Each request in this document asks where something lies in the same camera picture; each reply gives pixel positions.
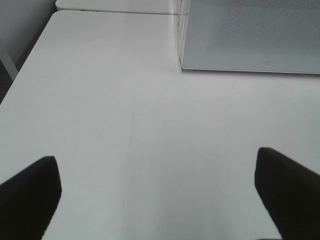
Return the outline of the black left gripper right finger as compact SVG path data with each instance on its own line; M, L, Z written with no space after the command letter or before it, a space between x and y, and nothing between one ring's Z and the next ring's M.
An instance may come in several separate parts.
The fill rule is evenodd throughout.
M320 176L281 152L261 147L255 189L283 240L320 238Z

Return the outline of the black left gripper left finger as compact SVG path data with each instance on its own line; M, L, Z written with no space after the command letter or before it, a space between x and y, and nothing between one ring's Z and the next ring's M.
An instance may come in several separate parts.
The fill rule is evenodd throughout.
M45 156L0 185L0 238L43 238L62 195L58 164Z

